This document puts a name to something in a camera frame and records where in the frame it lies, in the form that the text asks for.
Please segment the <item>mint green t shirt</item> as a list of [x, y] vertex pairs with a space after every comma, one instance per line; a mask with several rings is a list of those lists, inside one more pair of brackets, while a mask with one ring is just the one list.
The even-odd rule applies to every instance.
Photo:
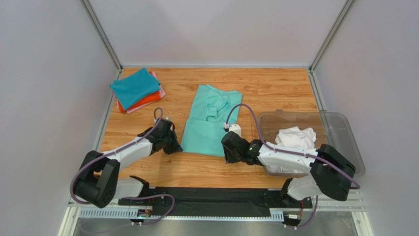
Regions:
[[226, 134], [225, 121], [238, 121], [239, 108], [231, 114], [232, 108], [242, 102], [242, 93], [222, 91], [211, 85], [199, 85], [189, 117], [186, 121], [181, 147], [186, 153], [224, 157], [221, 140]]

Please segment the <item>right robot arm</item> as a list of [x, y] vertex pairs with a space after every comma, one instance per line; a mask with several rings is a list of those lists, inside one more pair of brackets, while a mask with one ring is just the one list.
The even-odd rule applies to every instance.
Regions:
[[232, 131], [221, 143], [228, 164], [278, 166], [304, 173], [303, 177], [287, 180], [282, 187], [284, 194], [298, 201], [323, 194], [343, 202], [351, 189], [360, 188], [354, 180], [355, 166], [327, 144], [318, 149], [281, 147], [262, 140], [248, 142]]

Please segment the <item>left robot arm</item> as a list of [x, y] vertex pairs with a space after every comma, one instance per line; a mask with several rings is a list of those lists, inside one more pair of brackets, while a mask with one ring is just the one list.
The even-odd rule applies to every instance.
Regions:
[[146, 182], [135, 176], [122, 179], [119, 174], [134, 162], [160, 150], [165, 154], [182, 151], [173, 122], [164, 118], [117, 149], [88, 152], [71, 182], [73, 200], [104, 208], [115, 199], [139, 197]]

